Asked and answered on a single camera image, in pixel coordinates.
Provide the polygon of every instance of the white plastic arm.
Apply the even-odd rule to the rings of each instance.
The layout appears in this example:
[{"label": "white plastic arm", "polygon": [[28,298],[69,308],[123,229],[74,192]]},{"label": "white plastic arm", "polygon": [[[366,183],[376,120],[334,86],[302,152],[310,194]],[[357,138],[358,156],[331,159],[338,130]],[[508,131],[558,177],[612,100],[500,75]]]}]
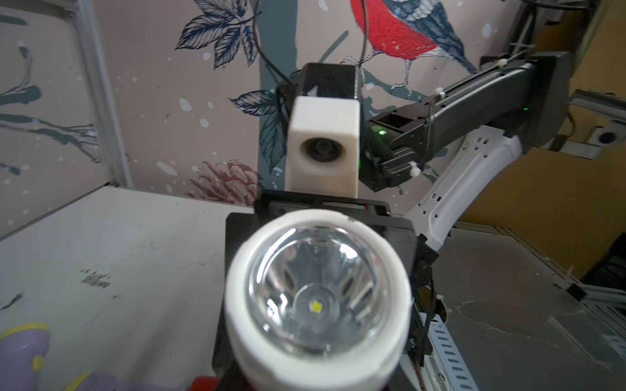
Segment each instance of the white plastic arm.
[{"label": "white plastic arm", "polygon": [[452,226],[487,184],[520,157],[520,139],[503,134],[502,129],[490,126],[468,133],[443,174],[404,215],[413,223],[416,235],[424,234],[433,250],[439,251]]}]

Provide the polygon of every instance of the black cable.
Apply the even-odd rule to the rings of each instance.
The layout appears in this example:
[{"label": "black cable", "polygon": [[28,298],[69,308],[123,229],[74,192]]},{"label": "black cable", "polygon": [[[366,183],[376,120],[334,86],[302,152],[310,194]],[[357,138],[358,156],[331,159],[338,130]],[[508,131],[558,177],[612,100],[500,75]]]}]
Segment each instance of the black cable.
[{"label": "black cable", "polygon": [[434,292],[434,281],[431,277],[430,281],[431,286],[431,296],[430,296],[430,304],[428,305],[428,311],[426,311],[426,319],[424,321],[424,328],[422,329],[422,337],[419,342],[419,366],[424,366],[424,346],[426,346],[426,342],[428,341],[428,328],[430,327],[430,320],[434,316],[434,308],[437,304],[437,294]]},{"label": "black cable", "polygon": [[278,119],[280,121],[280,127],[282,128],[282,131],[285,134],[285,137],[287,137],[287,129],[289,128],[289,117],[285,118],[285,113],[282,112],[282,102],[280,101],[281,97],[283,96],[280,93],[280,89],[276,88],[276,110],[278,111]]},{"label": "black cable", "polygon": [[572,115],[571,112],[567,112],[567,118],[570,120],[570,122],[572,123],[572,132],[567,135],[567,138],[570,138],[574,135],[574,133],[576,133],[576,121],[574,121],[574,117]]},{"label": "black cable", "polygon": [[428,123],[426,124],[426,147],[424,148],[424,155],[422,155],[422,158],[419,160],[418,167],[420,170],[424,169],[424,165],[426,164],[426,158],[428,157],[428,151],[430,150],[431,140],[433,138],[433,118],[434,118],[433,105],[438,97],[439,97],[439,94],[433,95],[431,100],[428,102]]},{"label": "black cable", "polygon": [[537,7],[529,7],[528,12],[530,13],[530,17],[532,19],[530,19],[530,26],[528,27],[528,30],[526,31],[526,36],[522,37],[522,43],[523,44],[531,44],[535,38],[535,26],[537,24],[537,15],[539,14],[539,12],[537,11]]},{"label": "black cable", "polygon": [[261,50],[261,45],[259,45],[259,39],[257,37],[257,15],[259,11],[259,2],[260,0],[257,0],[257,2],[254,4],[254,18],[252,19],[252,39],[254,40],[254,44],[256,45],[257,50],[259,51],[259,54],[261,55],[261,58],[263,58],[265,63],[267,63],[267,65],[269,65],[270,68],[272,68],[272,70],[278,76],[280,76],[281,79],[283,79],[287,84],[289,84],[289,86],[291,86],[294,90],[296,90],[295,84],[292,83],[292,81],[289,80],[281,71],[279,71],[279,69],[276,68],[274,64],[272,64],[272,62],[265,56],[265,53],[263,53],[263,51]]},{"label": "black cable", "polygon": [[589,7],[584,6],[561,6],[559,4],[543,4],[534,0],[520,0],[530,6],[545,8],[545,9],[557,9],[559,11],[590,11]]},{"label": "black cable", "polygon": [[367,20],[367,5],[365,0],[361,0],[361,7],[363,8],[363,47],[361,48],[361,59],[359,60],[359,68],[363,65],[365,59],[365,48],[367,47],[367,39],[369,36],[369,21]]}]

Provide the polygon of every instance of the bird illustration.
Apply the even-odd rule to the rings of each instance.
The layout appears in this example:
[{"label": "bird illustration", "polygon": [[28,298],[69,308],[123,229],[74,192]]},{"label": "bird illustration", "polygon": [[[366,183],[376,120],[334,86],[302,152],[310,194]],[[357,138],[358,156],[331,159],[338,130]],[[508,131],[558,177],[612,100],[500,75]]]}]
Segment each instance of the bird illustration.
[{"label": "bird illustration", "polygon": [[[409,91],[409,70],[418,57],[444,56],[457,60],[468,72],[476,68],[464,55],[463,43],[456,36],[440,0],[365,0],[369,22],[368,39],[372,51],[366,62],[377,54],[404,59],[404,82],[391,89],[404,87]],[[356,23],[365,31],[361,0],[350,0]],[[353,57],[342,63],[357,64]]]}]

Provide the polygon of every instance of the gray table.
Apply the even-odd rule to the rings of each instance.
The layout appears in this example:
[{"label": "gray table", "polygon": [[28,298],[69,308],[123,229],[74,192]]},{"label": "gray table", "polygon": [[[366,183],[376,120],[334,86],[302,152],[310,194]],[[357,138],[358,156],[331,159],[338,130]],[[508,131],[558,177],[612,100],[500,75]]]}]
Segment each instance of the gray table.
[{"label": "gray table", "polygon": [[626,390],[626,361],[605,340],[610,333],[557,278],[510,236],[452,231],[434,280],[481,391]]}]

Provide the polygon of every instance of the metal frame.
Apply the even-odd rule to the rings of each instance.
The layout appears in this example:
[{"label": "metal frame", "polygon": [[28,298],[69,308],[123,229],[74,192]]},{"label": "metal frame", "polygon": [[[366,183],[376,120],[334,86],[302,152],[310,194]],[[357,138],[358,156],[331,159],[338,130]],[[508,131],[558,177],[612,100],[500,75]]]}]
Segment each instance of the metal frame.
[{"label": "metal frame", "polygon": [[[419,315],[422,322],[425,321],[426,314],[421,312]],[[439,315],[431,320],[428,337],[434,354],[424,358],[424,367],[420,370],[422,379],[427,383],[426,389],[478,391],[470,370]]]},{"label": "metal frame", "polygon": [[[568,140],[569,136],[557,135],[542,148],[585,159],[595,159],[602,148],[618,145],[626,138],[626,101],[623,99],[609,94],[577,89],[570,96],[570,105],[582,107],[594,114],[606,117],[608,125],[594,128],[586,143],[577,143]],[[602,133],[613,133],[615,139],[609,143],[602,143],[599,140]]]},{"label": "metal frame", "polygon": [[626,338],[626,316],[617,309],[626,309],[626,292],[619,289],[597,287],[580,282],[577,278],[569,275],[560,265],[551,258],[537,250],[523,237],[510,228],[495,227],[504,236],[510,236],[528,251],[537,257],[537,264],[546,273],[552,273],[554,284],[562,289],[577,285],[585,291],[586,295],[580,303],[589,308],[599,319],[610,327],[617,335]]},{"label": "metal frame", "polygon": [[2,5],[62,16],[69,23],[81,72],[85,76],[90,115],[98,132],[98,142],[110,183],[133,188],[93,0],[12,0],[5,1]]},{"label": "metal frame", "polygon": [[498,231],[497,227],[493,225],[485,225],[478,223],[466,223],[464,221],[457,221],[456,224],[452,228],[458,228],[460,230],[468,230],[468,231],[478,231],[485,233],[492,233],[494,235],[499,235],[500,231]]},{"label": "metal frame", "polygon": [[[578,65],[580,65],[582,59],[587,53],[589,44],[591,43],[591,40],[593,39],[595,32],[597,31],[600,22],[602,21],[611,1],[612,0],[601,0],[598,2],[593,17],[588,22],[585,34],[579,39],[578,47],[576,49],[576,52],[574,53],[575,58],[572,66],[573,72],[578,69]],[[540,2],[546,4],[568,5],[571,3],[575,3],[576,5],[581,5],[580,3],[582,3],[583,0],[541,0]],[[512,48],[512,54],[516,54],[520,50],[531,46],[522,43],[524,38],[527,37],[529,33],[533,37],[536,36],[539,31],[545,27],[547,22],[559,22],[563,19],[565,13],[566,11],[560,11],[556,9],[538,8],[536,13],[535,27],[533,31],[529,31],[530,25],[533,21],[531,6],[528,4],[520,4],[514,26],[509,32],[508,39],[506,40],[507,44],[505,44],[501,50],[508,52]]]}]

